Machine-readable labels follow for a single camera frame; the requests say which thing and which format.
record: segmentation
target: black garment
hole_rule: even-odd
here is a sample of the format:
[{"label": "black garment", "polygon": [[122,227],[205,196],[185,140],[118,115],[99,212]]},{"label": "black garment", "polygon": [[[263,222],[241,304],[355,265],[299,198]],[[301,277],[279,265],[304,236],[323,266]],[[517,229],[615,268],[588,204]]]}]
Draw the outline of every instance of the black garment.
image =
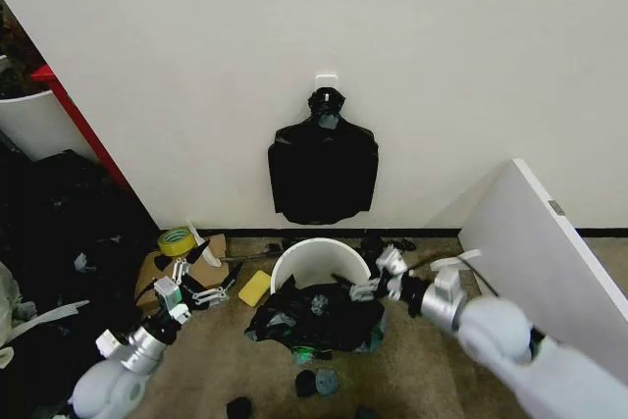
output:
[{"label": "black garment", "polygon": [[302,225],[324,225],[371,208],[378,168],[372,132],[340,116],[344,97],[321,88],[312,116],[277,131],[268,150],[275,211]]},{"label": "black garment", "polygon": [[352,301],[341,284],[296,288],[294,277],[271,294],[244,331],[256,341],[276,340],[291,350],[371,351],[383,333],[373,336],[384,306],[377,300]]}]

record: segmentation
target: yellow sponge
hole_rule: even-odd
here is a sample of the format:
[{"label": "yellow sponge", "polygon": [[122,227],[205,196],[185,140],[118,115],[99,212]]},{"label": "yellow sponge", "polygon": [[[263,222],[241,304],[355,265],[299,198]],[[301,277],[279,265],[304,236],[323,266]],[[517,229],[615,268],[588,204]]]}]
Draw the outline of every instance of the yellow sponge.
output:
[{"label": "yellow sponge", "polygon": [[239,291],[237,297],[248,304],[251,308],[262,299],[264,293],[271,287],[271,276],[258,270],[246,285]]}]

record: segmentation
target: white wall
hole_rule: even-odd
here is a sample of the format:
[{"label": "white wall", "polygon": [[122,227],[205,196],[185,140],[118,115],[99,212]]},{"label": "white wall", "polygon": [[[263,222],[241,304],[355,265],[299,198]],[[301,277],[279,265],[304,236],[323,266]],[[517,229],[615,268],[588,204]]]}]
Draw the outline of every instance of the white wall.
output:
[{"label": "white wall", "polygon": [[6,1],[161,226],[290,226],[266,149],[325,71],[381,146],[338,226],[460,226],[512,156],[628,226],[628,0]]}]

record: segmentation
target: baseboard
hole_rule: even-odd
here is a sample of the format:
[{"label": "baseboard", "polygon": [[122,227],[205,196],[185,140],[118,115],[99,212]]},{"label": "baseboard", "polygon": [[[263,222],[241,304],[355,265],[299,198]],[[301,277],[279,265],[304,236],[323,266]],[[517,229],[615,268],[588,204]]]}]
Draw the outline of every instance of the baseboard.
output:
[{"label": "baseboard", "polygon": [[580,237],[628,237],[628,228],[576,228]]},{"label": "baseboard", "polygon": [[[224,234],[228,237],[457,237],[460,228],[250,228],[198,231],[203,236]],[[581,237],[628,237],[628,228],[579,228],[576,231]]]}]

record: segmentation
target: dark fabric pile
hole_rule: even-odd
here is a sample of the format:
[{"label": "dark fabric pile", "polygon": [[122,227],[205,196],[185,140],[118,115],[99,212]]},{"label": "dark fabric pile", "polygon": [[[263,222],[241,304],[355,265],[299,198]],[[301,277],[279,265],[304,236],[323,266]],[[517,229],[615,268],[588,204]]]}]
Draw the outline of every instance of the dark fabric pile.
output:
[{"label": "dark fabric pile", "polygon": [[28,417],[62,404],[78,378],[100,360],[96,338],[128,331],[140,317],[134,284],[154,223],[134,195],[73,151],[31,162],[0,143],[0,257],[37,313],[83,299],[79,314],[15,339],[0,370],[2,413]]},{"label": "dark fabric pile", "polygon": [[257,341],[276,340],[292,351],[371,351],[382,340],[383,316],[379,301],[354,302],[341,284],[299,289],[290,278],[257,309],[244,333]]}]

